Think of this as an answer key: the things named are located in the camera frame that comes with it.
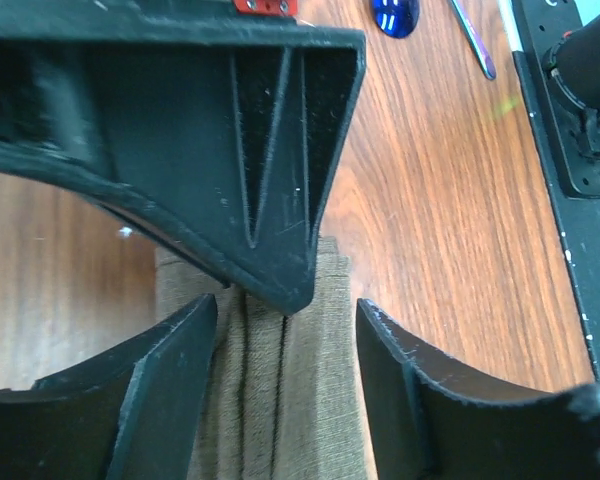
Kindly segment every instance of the black plastic housing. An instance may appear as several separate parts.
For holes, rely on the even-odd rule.
[[[600,385],[544,393],[480,372],[358,300],[380,480],[600,480]]]
[[[0,172],[292,314],[313,297],[364,50],[227,2],[0,1]]]
[[[568,36],[555,66],[576,101],[600,110],[600,16]]]
[[[0,480],[186,478],[216,323],[201,296],[31,390],[0,390]]]

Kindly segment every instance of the black metal plate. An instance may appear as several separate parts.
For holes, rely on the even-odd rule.
[[[534,50],[535,38],[540,33],[555,33],[565,28],[557,9],[563,9],[574,19],[575,5],[558,2],[558,7],[551,7],[537,0],[513,0],[512,4],[525,50],[524,53],[514,52],[513,57],[565,251],[593,371],[600,381],[600,199],[572,198],[562,188],[556,165],[560,164],[560,149],[556,149],[557,131],[550,121],[546,87],[538,81],[542,72]],[[539,24],[544,26],[544,32],[539,29]]]
[[[520,19],[518,27],[524,50],[534,59],[531,76],[536,85],[543,85],[539,108],[547,125],[546,134],[560,185],[569,196],[600,197],[600,160],[594,162],[580,154],[579,145],[584,144],[586,137],[580,117],[563,108],[555,95],[547,94],[553,81],[549,72],[540,68],[545,53],[560,42],[566,32],[582,27],[578,9],[574,2],[556,2],[551,6],[547,2],[524,0],[514,2],[514,12],[516,19]]]

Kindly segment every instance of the black cylinder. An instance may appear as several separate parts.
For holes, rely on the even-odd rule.
[[[600,110],[600,16],[569,36],[556,52],[556,67],[572,95]]]

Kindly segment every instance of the blue object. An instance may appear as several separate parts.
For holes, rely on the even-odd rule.
[[[371,0],[371,8],[380,30],[393,38],[413,32],[420,17],[420,0]]]

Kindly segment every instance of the scratch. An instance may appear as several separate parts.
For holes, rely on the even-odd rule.
[[[133,233],[133,230],[130,229],[129,227],[122,227],[120,230],[118,230],[118,237],[129,238],[132,233]]]
[[[31,480],[38,476],[38,470],[45,466],[47,458],[56,450],[56,448],[57,446],[54,445],[42,454],[42,459],[38,462],[37,468],[32,472],[31,477],[29,477]]]
[[[446,377],[441,378],[440,380],[438,380],[436,383],[438,385],[442,385],[444,382],[446,382],[448,380],[451,380],[452,378],[453,378],[453,375],[447,375]]]
[[[284,224],[289,223],[289,206],[287,205],[287,195],[282,194],[282,219]]]
[[[289,230],[292,230],[292,229],[296,228],[298,225],[301,225],[301,224],[302,224],[302,220],[294,223],[293,225],[288,226],[284,230],[280,230],[278,233],[276,233],[276,236],[282,235],[283,233],[288,232]]]

